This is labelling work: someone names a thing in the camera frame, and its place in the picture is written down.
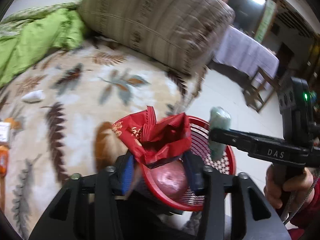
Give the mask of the person's right hand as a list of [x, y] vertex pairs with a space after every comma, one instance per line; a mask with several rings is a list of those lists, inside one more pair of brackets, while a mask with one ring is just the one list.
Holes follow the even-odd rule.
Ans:
[[295, 199], [290, 205], [290, 212], [293, 212], [297, 209], [313, 184], [313, 175], [308, 168], [304, 168], [303, 174], [289, 179], [283, 184], [283, 186], [277, 185], [274, 181], [274, 178], [274, 167], [270, 165], [266, 172], [264, 195], [275, 209], [279, 209], [283, 205], [283, 202], [280, 199], [282, 191], [296, 193]]

